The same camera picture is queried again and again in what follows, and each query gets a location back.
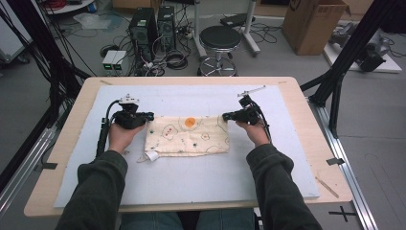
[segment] stool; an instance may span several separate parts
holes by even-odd
[[[237,76],[236,66],[228,58],[221,57],[222,53],[234,51],[241,42],[239,32],[225,26],[212,26],[200,33],[200,44],[210,51],[215,52],[215,57],[208,57],[200,63],[197,70],[198,76],[209,76],[217,73],[219,76]]]

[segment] orange spot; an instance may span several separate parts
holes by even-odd
[[[195,123],[196,123],[196,119],[190,117],[190,118],[186,119],[185,126],[192,127],[192,126],[194,126]]]

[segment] patterned fabric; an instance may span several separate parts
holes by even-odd
[[[218,117],[156,117],[147,123],[145,152],[197,156],[229,151],[227,123]]]

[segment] wooden board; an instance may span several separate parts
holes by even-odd
[[[86,80],[78,98],[60,132],[48,162],[57,163],[54,170],[41,173],[26,204],[24,214],[28,217],[59,216],[61,208],[54,204],[62,183],[66,165],[75,148],[81,129],[93,107],[100,87],[104,85],[277,85],[281,91],[291,121],[299,136],[311,171],[321,196],[306,199],[306,203],[348,202],[352,194],[346,179],[337,165],[330,166],[326,160],[333,157],[327,141],[295,79],[290,77],[164,77],[164,78],[91,78]],[[128,205],[120,212],[156,212],[180,210],[208,210],[222,208],[255,207],[256,201],[189,203],[173,205]]]

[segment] jeans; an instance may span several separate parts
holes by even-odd
[[[182,230],[182,223],[175,212],[122,214],[121,230]],[[222,209],[200,212],[196,230],[253,230],[254,210]]]

